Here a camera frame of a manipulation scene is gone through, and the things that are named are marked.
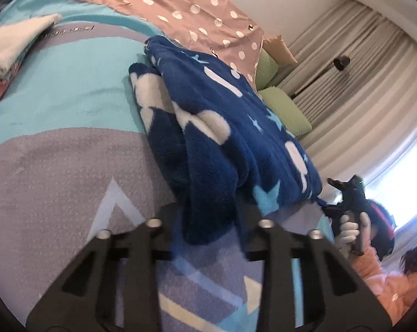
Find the white gloved right hand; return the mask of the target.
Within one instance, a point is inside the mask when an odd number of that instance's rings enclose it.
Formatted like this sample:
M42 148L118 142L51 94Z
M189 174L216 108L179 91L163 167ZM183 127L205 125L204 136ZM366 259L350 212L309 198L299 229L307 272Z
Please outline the white gloved right hand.
M360 222L351 222L347 214L340 217L339 234L335 239L338 251L345 259L351 254L351 247L356 244L356 238L362 238L362 251L365 252L370 246L371 220L366 212L359 214Z

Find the pink sleeved right forearm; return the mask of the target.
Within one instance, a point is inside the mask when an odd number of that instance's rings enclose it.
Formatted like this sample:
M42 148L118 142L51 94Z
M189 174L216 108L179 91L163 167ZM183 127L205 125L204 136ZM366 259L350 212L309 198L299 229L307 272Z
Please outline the pink sleeved right forearm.
M350 257L349 262L396 325L417 299L417 272L387 273L373 247L362 256Z

